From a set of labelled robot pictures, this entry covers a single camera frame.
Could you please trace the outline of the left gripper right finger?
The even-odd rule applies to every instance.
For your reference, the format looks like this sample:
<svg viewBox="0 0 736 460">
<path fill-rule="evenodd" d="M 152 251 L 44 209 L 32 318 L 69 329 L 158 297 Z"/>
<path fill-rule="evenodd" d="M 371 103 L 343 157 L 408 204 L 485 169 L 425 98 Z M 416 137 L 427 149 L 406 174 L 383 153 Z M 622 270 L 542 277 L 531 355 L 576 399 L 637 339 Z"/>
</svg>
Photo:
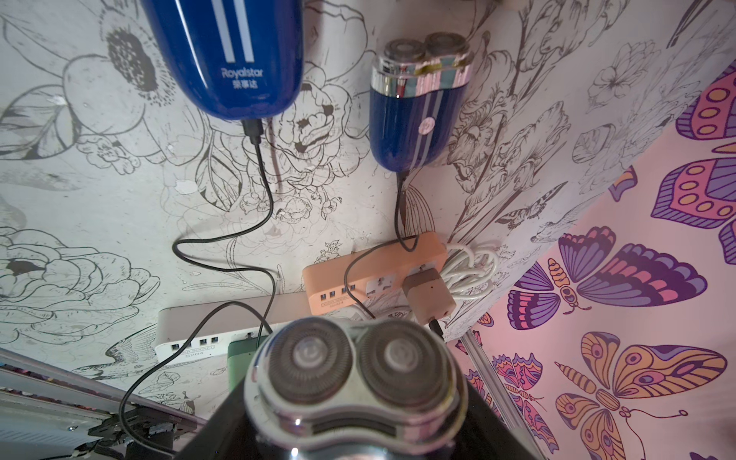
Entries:
<svg viewBox="0 0 736 460">
<path fill-rule="evenodd" d="M 459 431 L 460 460 L 532 460 L 535 456 L 504 427 L 477 390 L 466 383 L 468 409 Z"/>
</svg>

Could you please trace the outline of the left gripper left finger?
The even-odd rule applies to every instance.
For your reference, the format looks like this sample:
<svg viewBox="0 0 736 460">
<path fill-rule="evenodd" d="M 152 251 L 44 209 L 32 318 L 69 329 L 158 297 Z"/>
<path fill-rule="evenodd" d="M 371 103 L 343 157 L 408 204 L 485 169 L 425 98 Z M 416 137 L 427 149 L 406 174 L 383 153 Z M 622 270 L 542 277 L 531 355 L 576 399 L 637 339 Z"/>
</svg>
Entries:
<svg viewBox="0 0 736 460">
<path fill-rule="evenodd" d="M 206 426 L 174 458 L 252 459 L 253 427 L 242 396 L 229 396 Z"/>
</svg>

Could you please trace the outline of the green charger adapter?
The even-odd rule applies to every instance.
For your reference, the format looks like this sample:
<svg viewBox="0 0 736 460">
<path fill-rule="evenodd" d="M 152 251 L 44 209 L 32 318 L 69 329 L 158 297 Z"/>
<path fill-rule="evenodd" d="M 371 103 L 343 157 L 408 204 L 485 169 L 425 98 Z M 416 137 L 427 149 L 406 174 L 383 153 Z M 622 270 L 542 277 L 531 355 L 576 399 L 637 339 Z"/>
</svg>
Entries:
<svg viewBox="0 0 736 460">
<path fill-rule="evenodd" d="M 270 335 L 264 335 L 260 338 L 233 341 L 228 345 L 227 375 L 230 391 L 234 391 L 242 381 L 246 385 L 258 383 L 261 349 L 269 339 Z"/>
</svg>

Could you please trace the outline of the white power strip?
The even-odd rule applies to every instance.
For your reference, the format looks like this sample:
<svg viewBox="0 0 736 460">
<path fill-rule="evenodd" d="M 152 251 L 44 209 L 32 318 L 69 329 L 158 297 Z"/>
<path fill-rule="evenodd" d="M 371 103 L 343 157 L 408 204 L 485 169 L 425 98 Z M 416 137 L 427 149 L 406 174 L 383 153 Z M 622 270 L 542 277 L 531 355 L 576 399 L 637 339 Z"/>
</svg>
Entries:
<svg viewBox="0 0 736 460">
<path fill-rule="evenodd" d="M 272 303 L 268 300 L 267 296 L 256 297 L 246 299 L 245 303 L 261 314 L 266 312 L 266 321 L 272 329 L 312 314 L 304 292 L 277 294 Z M 177 352 L 206 314 L 210 314 L 217 306 L 217 303 L 208 303 L 161 310 L 153 343 L 157 360 L 166 360 Z M 224 356 L 231 342 L 255 339 L 259 330 L 260 321 L 253 314 L 241 307 L 227 307 L 204 325 L 191 347 L 173 363 L 184 364 Z"/>
</svg>

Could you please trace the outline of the pink USB charger adapter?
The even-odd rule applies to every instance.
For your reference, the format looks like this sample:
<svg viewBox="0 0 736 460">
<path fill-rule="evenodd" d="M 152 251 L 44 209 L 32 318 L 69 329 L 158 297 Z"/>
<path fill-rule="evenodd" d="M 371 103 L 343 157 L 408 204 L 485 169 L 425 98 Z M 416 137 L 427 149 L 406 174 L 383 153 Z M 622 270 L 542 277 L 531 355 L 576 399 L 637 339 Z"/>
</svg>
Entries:
<svg viewBox="0 0 736 460">
<path fill-rule="evenodd" d="M 402 283 L 402 289 L 410 310 L 421 326 L 448 316 L 456 308 L 445 281 L 434 268 L 408 276 Z"/>
</svg>

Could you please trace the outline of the orange power strip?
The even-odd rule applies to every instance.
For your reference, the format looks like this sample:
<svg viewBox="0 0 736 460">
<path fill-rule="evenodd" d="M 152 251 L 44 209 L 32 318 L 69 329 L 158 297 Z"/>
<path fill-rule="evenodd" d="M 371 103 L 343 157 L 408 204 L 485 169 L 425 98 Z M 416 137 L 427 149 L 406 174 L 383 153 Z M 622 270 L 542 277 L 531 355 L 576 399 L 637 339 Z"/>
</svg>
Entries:
<svg viewBox="0 0 736 460">
<path fill-rule="evenodd" d="M 398 291 L 408 276 L 428 269 L 441 270 L 448 249 L 434 232 L 411 238 L 406 247 L 385 243 L 374 248 L 303 269 L 310 311 L 329 314 L 345 307 Z"/>
</svg>

